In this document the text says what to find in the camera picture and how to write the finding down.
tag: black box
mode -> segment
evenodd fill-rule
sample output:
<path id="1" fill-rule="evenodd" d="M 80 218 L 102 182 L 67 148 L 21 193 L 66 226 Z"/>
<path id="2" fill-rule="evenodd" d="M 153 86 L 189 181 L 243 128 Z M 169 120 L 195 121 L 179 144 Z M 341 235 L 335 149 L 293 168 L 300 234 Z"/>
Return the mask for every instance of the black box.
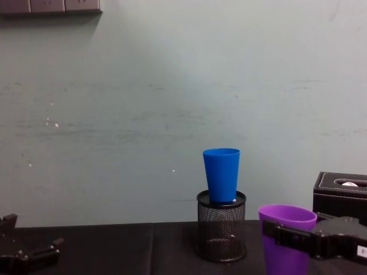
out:
<path id="1" fill-rule="evenodd" d="M 346 182 L 358 187 L 343 186 Z M 355 217 L 367 226 L 367 175 L 321 172 L 314 187 L 313 211 Z"/>

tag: black table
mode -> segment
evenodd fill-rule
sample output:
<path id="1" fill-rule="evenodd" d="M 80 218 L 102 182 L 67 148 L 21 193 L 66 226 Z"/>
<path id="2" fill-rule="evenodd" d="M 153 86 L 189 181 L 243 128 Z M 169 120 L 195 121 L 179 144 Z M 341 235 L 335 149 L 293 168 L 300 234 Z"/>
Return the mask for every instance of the black table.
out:
<path id="1" fill-rule="evenodd" d="M 65 238 L 58 267 L 35 275 L 266 275 L 260 223 L 246 224 L 248 255 L 232 264 L 215 264 L 196 256 L 195 222 L 23 228 L 15 235 L 29 248 Z M 367 274 L 367 267 L 344 260 L 311 260 L 309 274 Z"/>

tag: pen holder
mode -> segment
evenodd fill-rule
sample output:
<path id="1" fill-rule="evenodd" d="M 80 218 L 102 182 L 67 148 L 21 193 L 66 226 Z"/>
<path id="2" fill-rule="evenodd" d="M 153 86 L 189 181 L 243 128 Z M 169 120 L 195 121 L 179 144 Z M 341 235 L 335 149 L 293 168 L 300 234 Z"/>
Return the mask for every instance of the pen holder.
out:
<path id="1" fill-rule="evenodd" d="M 237 191 L 235 201 L 218 204 L 210 201 L 206 190 L 197 195 L 197 201 L 198 255 L 213 262 L 234 262 L 245 257 L 246 196 Z"/>

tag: white label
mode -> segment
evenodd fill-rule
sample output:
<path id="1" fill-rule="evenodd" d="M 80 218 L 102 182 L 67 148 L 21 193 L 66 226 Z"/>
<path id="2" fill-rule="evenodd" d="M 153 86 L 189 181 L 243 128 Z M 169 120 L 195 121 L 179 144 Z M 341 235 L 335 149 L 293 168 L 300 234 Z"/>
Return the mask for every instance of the white label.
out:
<path id="1" fill-rule="evenodd" d="M 364 257 L 364 258 L 367 258 L 367 247 L 363 247 L 363 246 L 358 245 L 357 246 L 357 255 L 361 256 L 361 257 Z"/>

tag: wall switch panel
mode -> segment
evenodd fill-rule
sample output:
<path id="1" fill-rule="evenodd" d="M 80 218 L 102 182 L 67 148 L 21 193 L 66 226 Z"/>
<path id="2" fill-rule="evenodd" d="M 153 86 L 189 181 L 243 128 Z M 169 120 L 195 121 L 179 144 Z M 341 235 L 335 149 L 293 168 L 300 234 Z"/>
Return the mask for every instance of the wall switch panel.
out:
<path id="1" fill-rule="evenodd" d="M 29 0 L 0 0 L 0 14 L 30 13 Z"/>
<path id="2" fill-rule="evenodd" d="M 66 11 L 99 11 L 99 0 L 65 0 Z"/>
<path id="3" fill-rule="evenodd" d="M 32 13 L 62 13 L 65 12 L 64 0 L 30 0 Z"/>

